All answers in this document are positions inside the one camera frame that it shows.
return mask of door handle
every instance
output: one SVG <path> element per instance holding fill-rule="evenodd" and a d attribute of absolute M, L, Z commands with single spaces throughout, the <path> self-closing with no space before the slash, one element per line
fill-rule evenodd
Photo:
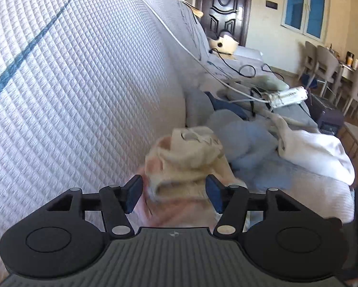
<path fill-rule="evenodd" d="M 238 9 L 235 9 L 236 12 L 236 19 L 239 21 L 243 20 L 243 13 L 244 13 L 244 9 L 242 6 L 239 6 Z"/>

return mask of blue stripe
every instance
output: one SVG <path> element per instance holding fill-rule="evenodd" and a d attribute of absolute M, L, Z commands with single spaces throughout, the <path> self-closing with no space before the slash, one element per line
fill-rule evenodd
<path fill-rule="evenodd" d="M 5 89 L 6 85 L 9 83 L 10 79 L 14 76 L 17 70 L 21 67 L 23 61 L 27 58 L 29 53 L 34 49 L 34 47 L 42 40 L 45 34 L 49 31 L 52 25 L 56 20 L 61 16 L 62 12 L 69 5 L 71 0 L 68 0 L 64 6 L 61 7 L 60 11 L 51 19 L 38 35 L 30 41 L 30 43 L 25 47 L 25 49 L 20 52 L 13 60 L 13 62 L 5 69 L 5 71 L 0 75 L 0 93 Z"/>

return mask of window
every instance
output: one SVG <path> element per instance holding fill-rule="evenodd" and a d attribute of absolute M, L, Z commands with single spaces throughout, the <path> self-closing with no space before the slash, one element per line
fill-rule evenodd
<path fill-rule="evenodd" d="M 285 0 L 282 25 L 324 42 L 329 0 Z"/>

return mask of black wall switch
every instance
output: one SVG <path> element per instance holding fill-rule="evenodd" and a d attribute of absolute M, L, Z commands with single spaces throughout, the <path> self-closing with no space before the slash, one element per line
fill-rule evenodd
<path fill-rule="evenodd" d="M 271 2 L 271 1 L 266 0 L 265 6 L 270 7 L 271 9 L 277 9 L 278 4 L 275 3 L 275 2 Z"/>

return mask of window frame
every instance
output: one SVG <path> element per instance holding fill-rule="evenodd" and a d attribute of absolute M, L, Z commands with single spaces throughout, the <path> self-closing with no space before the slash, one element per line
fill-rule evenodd
<path fill-rule="evenodd" d="M 327 34 L 327 26 L 328 26 L 328 20 L 329 20 L 329 13 L 330 13 L 330 0 L 325 0 L 324 4 L 324 17 L 322 19 L 322 26 L 321 26 L 321 37 L 317 38 L 312 34 L 307 33 L 308 30 L 308 21 L 309 21 L 309 13 L 310 13 L 310 0 L 304 0 L 304 6 L 303 6 L 303 16 L 301 19 L 301 27 L 300 29 L 297 29 L 293 26 L 287 25 L 285 23 L 286 19 L 286 9 L 288 5 L 288 0 L 284 0 L 284 9 L 283 9 L 283 18 L 281 21 L 281 26 L 288 28 L 290 30 L 293 30 L 294 32 L 298 32 L 302 35 L 305 35 L 311 39 L 314 39 L 316 41 L 319 41 L 321 43 L 325 42 L 326 34 Z"/>

